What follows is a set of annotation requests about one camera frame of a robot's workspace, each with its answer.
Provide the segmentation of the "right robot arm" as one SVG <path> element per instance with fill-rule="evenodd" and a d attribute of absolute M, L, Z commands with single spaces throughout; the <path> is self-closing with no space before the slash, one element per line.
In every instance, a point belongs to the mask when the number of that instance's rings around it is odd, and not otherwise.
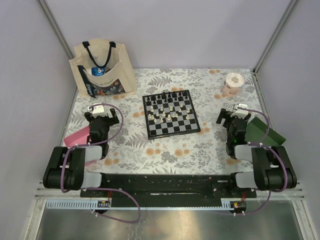
<path fill-rule="evenodd" d="M 232 177 L 235 181 L 228 184 L 228 194 L 239 198 L 249 188 L 271 192 L 295 188 L 298 179 L 285 147 L 263 144 L 271 129 L 268 117 L 258 110 L 244 108 L 242 104 L 236 105 L 234 109 L 235 111 L 228 111 L 222 108 L 216 123 L 221 124 L 224 120 L 227 155 L 234 160 L 252 163 L 253 171 L 234 173 Z M 266 120 L 266 132 L 256 142 L 246 140 L 250 112 L 261 114 Z"/>

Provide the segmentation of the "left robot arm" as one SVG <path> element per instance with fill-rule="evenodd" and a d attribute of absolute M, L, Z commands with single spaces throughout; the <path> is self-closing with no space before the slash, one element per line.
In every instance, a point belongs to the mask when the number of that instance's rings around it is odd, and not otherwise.
<path fill-rule="evenodd" d="M 91 188 L 91 192 L 98 198 L 107 195 L 109 186 L 102 181 L 102 174 L 85 172 L 85 165 L 107 156 L 109 141 L 123 127 L 123 120 L 119 120 L 116 114 L 119 111 L 116 107 L 106 110 L 103 104 L 88 108 L 84 113 L 88 121 L 86 143 L 54 147 L 42 179 L 46 189 L 59 189 L 66 193 Z M 120 125 L 119 129 L 110 137 L 110 128 L 117 124 Z"/>

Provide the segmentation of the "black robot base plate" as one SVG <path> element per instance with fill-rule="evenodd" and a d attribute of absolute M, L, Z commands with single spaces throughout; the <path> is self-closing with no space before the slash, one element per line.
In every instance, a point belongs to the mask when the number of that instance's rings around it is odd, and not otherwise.
<path fill-rule="evenodd" d="M 81 191 L 83 198 L 110 198 L 115 208 L 220 207 L 222 198 L 256 198 L 255 190 L 239 188 L 234 175 L 102 174 L 96 190 Z"/>

